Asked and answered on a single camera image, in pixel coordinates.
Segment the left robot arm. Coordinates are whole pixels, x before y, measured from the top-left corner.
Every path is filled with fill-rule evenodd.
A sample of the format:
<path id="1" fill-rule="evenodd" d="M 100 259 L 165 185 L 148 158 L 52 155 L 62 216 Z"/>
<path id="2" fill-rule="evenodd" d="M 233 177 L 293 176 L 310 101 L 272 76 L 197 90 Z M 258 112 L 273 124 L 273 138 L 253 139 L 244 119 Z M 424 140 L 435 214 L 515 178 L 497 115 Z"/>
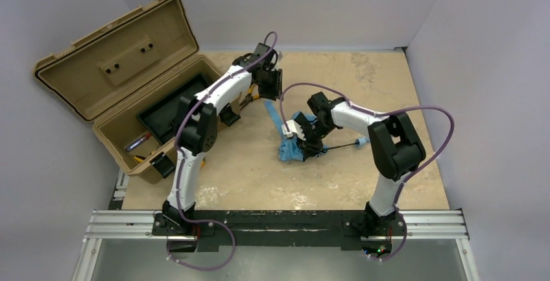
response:
<path id="1" fill-rule="evenodd" d="M 216 142 L 218 124 L 232 125 L 240 116 L 230 103 L 256 85 L 261 97 L 280 98 L 282 71 L 273 45 L 258 43 L 252 53 L 236 58 L 211 86 L 180 98 L 176 113 L 176 167 L 171 190 L 156 223 L 177 234 L 192 234 L 200 226 L 194 219 L 195 190 L 206 154 Z"/>

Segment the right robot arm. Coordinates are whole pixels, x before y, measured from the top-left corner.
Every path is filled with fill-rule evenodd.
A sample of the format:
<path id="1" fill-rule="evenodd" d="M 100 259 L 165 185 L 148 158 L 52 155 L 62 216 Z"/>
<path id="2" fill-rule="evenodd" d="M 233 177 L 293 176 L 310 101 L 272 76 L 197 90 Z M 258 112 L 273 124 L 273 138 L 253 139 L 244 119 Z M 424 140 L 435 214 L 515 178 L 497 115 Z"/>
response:
<path id="1" fill-rule="evenodd" d="M 426 157 L 410 117 L 405 112 L 377 114 L 344 97 L 328 99 L 322 92 L 312 95 L 307 104 L 314 119 L 309 121 L 299 113 L 282 126 L 285 135 L 297 139 L 304 158 L 322 153 L 323 138 L 335 129 L 348 128 L 366 136 L 379 176 L 363 220 L 354 228 L 364 236 L 385 229 L 397 216 L 397 202 L 406 178 Z"/>

